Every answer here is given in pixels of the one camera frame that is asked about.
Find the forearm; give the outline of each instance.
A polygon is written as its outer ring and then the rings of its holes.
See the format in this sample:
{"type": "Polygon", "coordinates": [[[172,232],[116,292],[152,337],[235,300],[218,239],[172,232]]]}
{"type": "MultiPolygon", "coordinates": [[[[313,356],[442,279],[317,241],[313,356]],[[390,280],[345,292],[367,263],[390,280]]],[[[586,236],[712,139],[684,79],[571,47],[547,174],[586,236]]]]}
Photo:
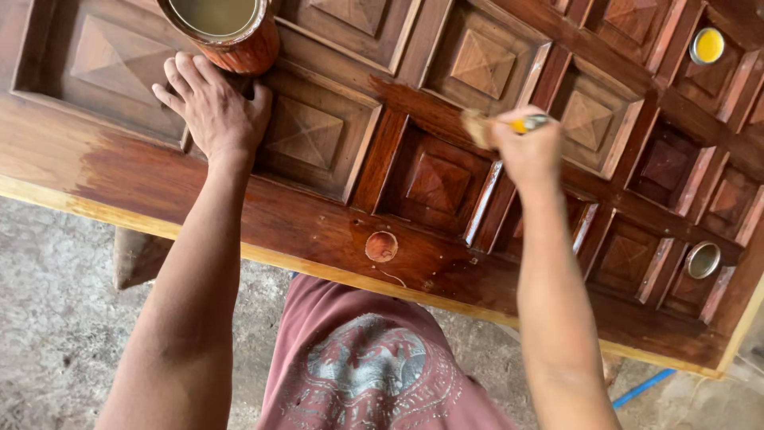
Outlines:
{"type": "Polygon", "coordinates": [[[599,368],[594,317],[572,252],[565,197],[554,181],[523,199],[518,306],[528,357],[555,369],[599,368]]]}
{"type": "Polygon", "coordinates": [[[239,283],[241,208],[248,164],[214,160],[141,313],[158,340],[230,337],[239,283]]]}
{"type": "Polygon", "coordinates": [[[211,162],[130,336],[99,428],[225,428],[243,168],[211,162]]]}
{"type": "Polygon", "coordinates": [[[559,185],[523,200],[518,305],[526,373],[543,428],[618,428],[602,379],[591,305],[559,185]]]}

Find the small can lid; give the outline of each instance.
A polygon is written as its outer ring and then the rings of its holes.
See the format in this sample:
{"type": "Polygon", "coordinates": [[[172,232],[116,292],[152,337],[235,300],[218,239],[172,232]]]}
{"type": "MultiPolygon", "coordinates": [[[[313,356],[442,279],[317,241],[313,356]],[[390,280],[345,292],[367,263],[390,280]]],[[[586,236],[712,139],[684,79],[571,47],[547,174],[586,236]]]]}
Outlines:
{"type": "Polygon", "coordinates": [[[713,64],[724,52],[724,36],[716,28],[701,29],[690,44],[690,58],[695,64],[713,64]]]}

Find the blue hose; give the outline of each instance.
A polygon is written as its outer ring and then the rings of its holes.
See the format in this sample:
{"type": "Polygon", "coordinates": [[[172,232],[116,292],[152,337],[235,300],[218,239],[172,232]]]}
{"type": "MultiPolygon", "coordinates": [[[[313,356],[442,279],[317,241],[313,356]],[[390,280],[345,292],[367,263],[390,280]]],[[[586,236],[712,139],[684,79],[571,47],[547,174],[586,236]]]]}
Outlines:
{"type": "Polygon", "coordinates": [[[674,369],[661,370],[661,372],[658,373],[657,375],[639,384],[638,386],[635,386],[634,388],[630,389],[628,393],[624,394],[618,399],[615,399],[615,401],[613,402],[613,409],[620,408],[621,406],[626,404],[626,402],[628,402],[629,400],[637,397],[638,395],[642,394],[645,390],[647,390],[651,386],[654,386],[655,384],[663,381],[664,379],[668,378],[674,373],[676,373],[676,370],[674,369]]]}

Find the maroon t-shirt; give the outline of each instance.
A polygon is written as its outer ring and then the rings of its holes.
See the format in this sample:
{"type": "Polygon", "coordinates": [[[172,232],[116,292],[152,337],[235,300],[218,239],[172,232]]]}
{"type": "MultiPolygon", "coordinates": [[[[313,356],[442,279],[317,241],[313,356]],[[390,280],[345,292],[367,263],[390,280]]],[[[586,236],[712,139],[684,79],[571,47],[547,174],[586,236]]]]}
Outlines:
{"type": "Polygon", "coordinates": [[[458,368],[425,309],[298,275],[286,295],[257,428],[514,426],[458,368]]]}

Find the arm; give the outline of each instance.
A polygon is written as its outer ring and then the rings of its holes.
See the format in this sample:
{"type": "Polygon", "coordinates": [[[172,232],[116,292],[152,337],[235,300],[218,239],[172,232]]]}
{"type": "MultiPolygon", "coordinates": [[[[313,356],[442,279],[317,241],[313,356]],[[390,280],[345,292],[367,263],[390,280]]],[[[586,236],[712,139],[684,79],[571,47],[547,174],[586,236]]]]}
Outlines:
{"type": "Polygon", "coordinates": [[[225,429],[231,407],[231,320],[239,286],[241,208],[270,117],[270,91],[252,102],[204,57],[165,63],[180,97],[157,98],[188,123],[209,159],[202,192],[135,324],[96,428],[225,429]]]}
{"type": "Polygon", "coordinates": [[[518,136],[501,123],[543,113],[529,106],[492,127],[523,203],[523,261],[517,303],[528,384],[542,428],[620,428],[602,375],[597,328],[573,254],[560,185],[558,122],[518,136]]]}

